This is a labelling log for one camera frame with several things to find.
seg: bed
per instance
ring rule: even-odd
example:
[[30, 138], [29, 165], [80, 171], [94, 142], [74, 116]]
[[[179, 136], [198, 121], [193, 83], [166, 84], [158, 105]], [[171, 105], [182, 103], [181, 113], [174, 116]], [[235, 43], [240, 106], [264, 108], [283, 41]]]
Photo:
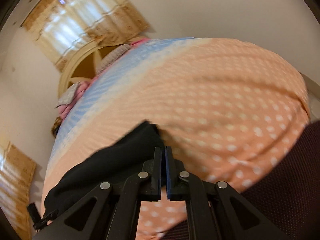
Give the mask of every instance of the bed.
[[[70, 168], [144, 119], [188, 171], [242, 192], [287, 155], [308, 114], [303, 78], [273, 52], [233, 39], [146, 41], [113, 63], [63, 121], [42, 199]], [[141, 206], [137, 239], [158, 239], [185, 220], [184, 203], [161, 205], [159, 217], [160, 207]]]

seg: white wall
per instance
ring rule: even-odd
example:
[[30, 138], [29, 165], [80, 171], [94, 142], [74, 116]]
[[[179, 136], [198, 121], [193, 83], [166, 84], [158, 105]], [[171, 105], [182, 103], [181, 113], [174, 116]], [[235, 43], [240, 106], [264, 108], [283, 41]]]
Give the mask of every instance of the white wall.
[[30, 201], [38, 207], [54, 143], [58, 82], [59, 72], [19, 29], [0, 72], [0, 131], [37, 163]]
[[270, 49], [320, 84], [320, 26], [303, 0], [129, 0], [151, 38], [236, 38]]

